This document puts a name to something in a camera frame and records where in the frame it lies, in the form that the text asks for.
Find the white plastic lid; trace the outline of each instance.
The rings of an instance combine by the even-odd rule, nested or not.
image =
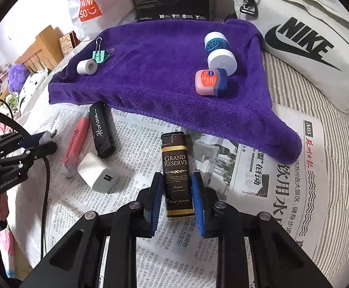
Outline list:
[[[217,49],[208,55],[208,67],[209,69],[225,69],[228,76],[230,76],[236,71],[237,62],[231,51]]]
[[[214,39],[214,38],[221,38],[221,39],[224,39],[225,41],[228,41],[226,39],[226,37],[221,33],[221,32],[217,32],[217,31],[213,31],[213,32],[210,32],[208,33],[205,38],[204,38],[204,46],[206,46],[206,44]]]
[[[68,158],[68,161],[61,165],[61,173],[68,178],[73,177],[76,174],[77,166],[79,165],[80,161],[83,159],[84,159],[83,154],[80,154],[79,156],[77,156],[76,153],[72,153]]]

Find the bag strap buckle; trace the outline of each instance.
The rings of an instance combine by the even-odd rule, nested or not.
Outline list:
[[[244,0],[240,7],[240,13],[258,17],[258,7],[255,0]]]

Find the black cable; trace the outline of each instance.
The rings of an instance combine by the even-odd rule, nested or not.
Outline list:
[[[6,102],[6,101],[3,101],[2,99],[0,99],[0,102],[2,102],[5,106],[7,106],[7,108],[9,109],[9,112],[11,113],[12,120],[14,120],[14,119],[13,119],[13,113],[12,113],[11,107],[9,107],[9,105],[7,104],[7,102]]]
[[[38,146],[37,142],[34,140],[32,135],[30,135],[26,129],[24,129],[20,124],[18,124],[13,119],[7,117],[5,114],[0,112],[0,122],[6,126],[11,127],[14,131],[20,133],[24,138],[30,141],[34,146]],[[49,193],[49,184],[51,181],[51,167],[47,157],[44,155],[41,157],[45,163],[45,169],[47,172],[47,180],[45,184],[45,194],[44,194],[44,203],[43,211],[41,214],[41,247],[40,247],[40,260],[44,257],[44,238],[45,238],[45,220],[47,216],[47,203],[48,203],[48,193]]]

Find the small wooden box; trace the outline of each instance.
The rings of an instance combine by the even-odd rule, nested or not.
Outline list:
[[[59,39],[61,51],[63,56],[66,57],[79,43],[80,41],[76,37],[76,34],[72,31]]]

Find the striped bedsheet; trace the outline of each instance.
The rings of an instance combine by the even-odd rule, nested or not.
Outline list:
[[[323,124],[329,204],[313,261],[333,287],[346,287],[349,283],[349,113],[337,110],[304,76],[275,56],[263,53],[263,64],[273,102],[319,118]]]

